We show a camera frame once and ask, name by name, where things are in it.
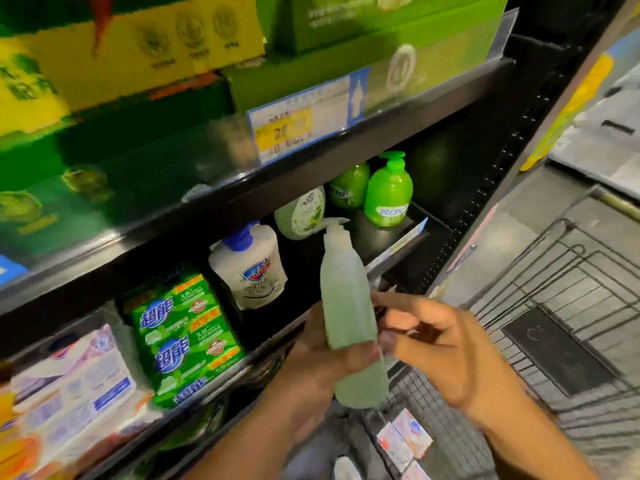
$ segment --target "green liquid soap bottle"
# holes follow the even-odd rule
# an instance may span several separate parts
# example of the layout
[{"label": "green liquid soap bottle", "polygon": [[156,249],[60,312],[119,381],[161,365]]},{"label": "green liquid soap bottle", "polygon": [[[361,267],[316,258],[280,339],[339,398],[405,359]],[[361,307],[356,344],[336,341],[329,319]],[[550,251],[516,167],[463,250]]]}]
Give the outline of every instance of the green liquid soap bottle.
[{"label": "green liquid soap bottle", "polygon": [[339,209],[361,208],[370,175],[371,170],[367,162],[341,173],[329,182],[329,200]]},{"label": "green liquid soap bottle", "polygon": [[318,232],[324,217],[324,187],[320,186],[273,213],[284,237],[300,241]]},{"label": "green liquid soap bottle", "polygon": [[[324,309],[324,329],[332,350],[377,340],[378,327],[371,303],[367,272],[351,245],[349,231],[342,228],[348,219],[325,219],[324,258],[320,266],[320,292]],[[389,392],[384,358],[363,371],[340,379],[333,385],[335,396],[349,408],[379,406]]]},{"label": "green liquid soap bottle", "polygon": [[404,220],[413,195],[413,182],[404,170],[404,152],[384,152],[387,166],[373,174],[364,199],[364,215],[379,227],[397,226]]}]

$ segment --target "soap bottle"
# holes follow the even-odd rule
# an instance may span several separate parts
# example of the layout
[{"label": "soap bottle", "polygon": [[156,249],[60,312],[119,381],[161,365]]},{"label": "soap bottle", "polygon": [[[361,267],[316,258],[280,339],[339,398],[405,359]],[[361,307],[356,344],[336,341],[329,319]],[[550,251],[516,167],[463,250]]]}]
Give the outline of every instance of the soap bottle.
[{"label": "soap bottle", "polygon": [[[324,258],[320,266],[320,291],[324,308],[324,329],[331,349],[375,341],[378,336],[369,281],[362,260],[351,245],[349,231],[343,229],[348,219],[325,219]],[[380,405],[389,390],[384,359],[364,371],[339,380],[333,387],[335,396],[350,408]]]},{"label": "soap bottle", "polygon": [[293,241],[316,233],[324,217],[324,187],[313,189],[277,209],[273,217],[282,235]]},{"label": "soap bottle", "polygon": [[209,265],[228,284],[241,310],[272,302],[287,282],[275,231],[256,222],[219,242]]},{"label": "soap bottle", "polygon": [[387,158],[388,162],[369,181],[364,215],[376,226],[397,226],[409,208],[413,182],[404,170],[404,152],[384,152],[380,158]]},{"label": "soap bottle", "polygon": [[367,162],[341,173],[329,182],[329,200],[339,209],[361,208],[370,175],[371,170]]}]

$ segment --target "hand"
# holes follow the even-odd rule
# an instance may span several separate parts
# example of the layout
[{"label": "hand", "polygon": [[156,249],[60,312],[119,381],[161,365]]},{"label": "hand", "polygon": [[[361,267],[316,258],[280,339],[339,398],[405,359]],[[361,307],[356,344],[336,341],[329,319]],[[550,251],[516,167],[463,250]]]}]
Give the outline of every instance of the hand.
[{"label": "hand", "polygon": [[375,342],[329,351],[322,302],[307,313],[302,336],[260,401],[273,409],[278,421],[288,422],[293,443],[304,440],[324,420],[333,398],[333,383],[366,369],[381,355]]},{"label": "hand", "polygon": [[528,407],[520,378],[471,313],[402,293],[372,292],[371,300],[388,308],[378,337],[384,352],[423,371],[477,426],[494,428],[504,408]]}]

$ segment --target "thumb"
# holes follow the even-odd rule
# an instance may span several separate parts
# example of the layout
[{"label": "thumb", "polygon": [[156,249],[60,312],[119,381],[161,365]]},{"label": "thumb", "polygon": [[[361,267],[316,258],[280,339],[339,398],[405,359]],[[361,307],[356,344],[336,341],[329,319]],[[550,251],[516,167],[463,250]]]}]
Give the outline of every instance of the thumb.
[{"label": "thumb", "polygon": [[386,354],[420,369],[443,394],[460,395],[465,366],[457,347],[431,345],[391,331],[381,332],[378,343]]},{"label": "thumb", "polygon": [[322,364],[323,379],[334,383],[337,380],[366,369],[382,357],[375,342],[363,342],[328,352]]}]

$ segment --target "person's left hand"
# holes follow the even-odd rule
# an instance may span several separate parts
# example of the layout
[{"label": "person's left hand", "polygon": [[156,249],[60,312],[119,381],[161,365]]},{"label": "person's left hand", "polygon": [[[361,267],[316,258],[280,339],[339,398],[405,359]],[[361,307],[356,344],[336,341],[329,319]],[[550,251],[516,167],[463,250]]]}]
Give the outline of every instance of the person's left hand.
[{"label": "person's left hand", "polygon": [[334,382],[366,369],[381,356],[375,342],[330,351],[322,302],[307,313],[310,316],[302,336],[260,400],[277,421],[286,422],[293,443],[304,440],[323,421],[333,398]]}]

